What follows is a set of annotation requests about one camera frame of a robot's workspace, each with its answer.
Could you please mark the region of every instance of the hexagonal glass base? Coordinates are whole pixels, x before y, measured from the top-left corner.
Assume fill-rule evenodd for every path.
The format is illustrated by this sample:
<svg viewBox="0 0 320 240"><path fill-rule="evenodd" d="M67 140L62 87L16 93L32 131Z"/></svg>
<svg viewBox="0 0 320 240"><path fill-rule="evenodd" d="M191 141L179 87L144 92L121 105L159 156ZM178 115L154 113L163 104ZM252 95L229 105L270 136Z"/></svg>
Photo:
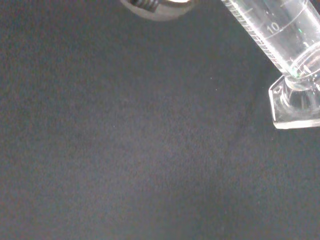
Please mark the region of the hexagonal glass base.
<svg viewBox="0 0 320 240"><path fill-rule="evenodd" d="M277 129L320 127L320 86L290 88L281 76L269 89L273 124Z"/></svg>

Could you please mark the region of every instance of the number 10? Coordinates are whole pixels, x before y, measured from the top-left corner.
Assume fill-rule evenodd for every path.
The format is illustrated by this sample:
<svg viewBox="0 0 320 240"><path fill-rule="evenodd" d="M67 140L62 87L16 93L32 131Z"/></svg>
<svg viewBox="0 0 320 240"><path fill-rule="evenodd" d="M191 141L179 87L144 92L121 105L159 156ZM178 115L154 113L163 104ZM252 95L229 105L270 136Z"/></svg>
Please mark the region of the number 10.
<svg viewBox="0 0 320 240"><path fill-rule="evenodd" d="M271 26L268 26L266 29L273 34L274 32L278 32L280 30L280 27L278 23L273 22L271 23Z"/></svg>

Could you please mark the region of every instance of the dark fabric background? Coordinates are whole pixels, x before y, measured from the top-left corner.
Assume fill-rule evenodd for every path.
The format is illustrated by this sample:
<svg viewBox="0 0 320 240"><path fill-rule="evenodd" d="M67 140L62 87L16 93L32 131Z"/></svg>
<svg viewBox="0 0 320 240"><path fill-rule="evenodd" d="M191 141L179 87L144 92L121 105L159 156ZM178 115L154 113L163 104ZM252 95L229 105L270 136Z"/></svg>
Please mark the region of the dark fabric background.
<svg viewBox="0 0 320 240"><path fill-rule="evenodd" d="M320 129L274 128L280 73L220 1L0 13L0 239L320 239Z"/></svg>

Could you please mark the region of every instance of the metal object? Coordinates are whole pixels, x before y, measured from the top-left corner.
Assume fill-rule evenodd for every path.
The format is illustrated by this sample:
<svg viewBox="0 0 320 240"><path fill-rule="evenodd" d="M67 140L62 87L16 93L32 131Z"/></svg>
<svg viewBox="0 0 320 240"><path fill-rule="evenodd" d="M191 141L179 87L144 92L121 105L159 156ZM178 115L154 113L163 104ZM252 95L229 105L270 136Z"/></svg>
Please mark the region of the metal object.
<svg viewBox="0 0 320 240"><path fill-rule="evenodd" d="M120 0L134 14L153 21L179 18L193 9L198 0Z"/></svg>

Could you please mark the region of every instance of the glass graduated cylinder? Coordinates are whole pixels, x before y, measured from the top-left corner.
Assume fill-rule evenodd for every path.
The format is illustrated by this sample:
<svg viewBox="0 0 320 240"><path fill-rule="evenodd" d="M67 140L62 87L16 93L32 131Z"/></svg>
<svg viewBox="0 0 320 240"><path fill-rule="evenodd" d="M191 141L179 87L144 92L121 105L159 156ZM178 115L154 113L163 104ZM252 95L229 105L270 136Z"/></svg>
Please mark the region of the glass graduated cylinder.
<svg viewBox="0 0 320 240"><path fill-rule="evenodd" d="M320 82L320 18L309 0L221 0L284 75L304 91Z"/></svg>

